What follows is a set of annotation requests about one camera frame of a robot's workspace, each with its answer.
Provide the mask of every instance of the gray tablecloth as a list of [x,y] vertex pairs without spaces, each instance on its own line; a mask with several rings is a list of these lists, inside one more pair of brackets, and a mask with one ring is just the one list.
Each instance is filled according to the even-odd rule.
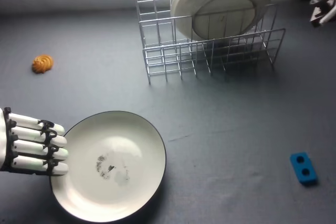
[[[71,128],[102,111],[139,114],[167,151],[162,187],[120,223],[316,224],[336,220],[335,24],[313,29],[308,4],[280,6],[275,71],[148,84],[134,10],[0,19],[0,106]],[[36,75],[33,58],[50,54]],[[292,153],[309,153],[317,187],[302,187]],[[82,223],[47,177],[0,173],[0,223]]]

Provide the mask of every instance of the metal wire rack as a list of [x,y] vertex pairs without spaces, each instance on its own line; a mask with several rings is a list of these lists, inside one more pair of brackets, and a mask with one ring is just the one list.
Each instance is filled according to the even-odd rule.
[[[199,71],[206,70],[212,76],[215,69],[227,71],[232,65],[253,63],[269,60],[271,66],[276,62],[285,29],[274,29],[277,17],[277,5],[270,4],[262,7],[264,15],[258,23],[248,31],[238,36],[207,39],[196,41],[187,38],[176,28],[176,23],[190,24],[193,30],[193,16],[171,17],[170,7],[173,0],[135,0],[139,18],[140,35],[143,46],[143,59],[149,83],[151,77],[159,74],[179,73],[181,78],[185,72],[193,72],[198,76]],[[251,8],[230,10],[220,14],[240,15],[242,26],[244,14]],[[219,13],[202,14],[208,17]]]

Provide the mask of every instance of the white plate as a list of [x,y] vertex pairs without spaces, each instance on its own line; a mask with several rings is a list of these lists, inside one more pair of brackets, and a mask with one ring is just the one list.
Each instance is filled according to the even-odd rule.
[[[195,40],[217,39],[245,33],[261,19],[265,12],[263,7],[269,2],[270,0],[173,0],[171,16],[193,16],[193,30],[190,19],[178,18],[175,21],[178,30],[186,37]],[[250,9],[223,13],[243,8]]]
[[158,189],[166,166],[162,138],[146,119],[122,111],[93,115],[66,134],[69,166],[51,177],[60,205],[87,221],[125,218]]

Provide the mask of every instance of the black dot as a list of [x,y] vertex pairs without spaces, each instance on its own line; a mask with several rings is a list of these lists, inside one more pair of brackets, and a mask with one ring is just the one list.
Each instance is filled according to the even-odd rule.
[[296,161],[297,161],[298,163],[303,163],[303,162],[305,161],[305,159],[304,159],[302,156],[298,156],[298,157],[296,158]]
[[302,170],[302,174],[305,175],[305,176],[308,176],[310,174],[310,171],[305,168],[305,169]]

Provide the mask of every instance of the blue domino block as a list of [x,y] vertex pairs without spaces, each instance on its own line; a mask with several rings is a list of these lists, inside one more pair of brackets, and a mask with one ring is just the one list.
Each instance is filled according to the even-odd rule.
[[313,185],[317,183],[317,175],[305,152],[292,154],[290,161],[301,184]]

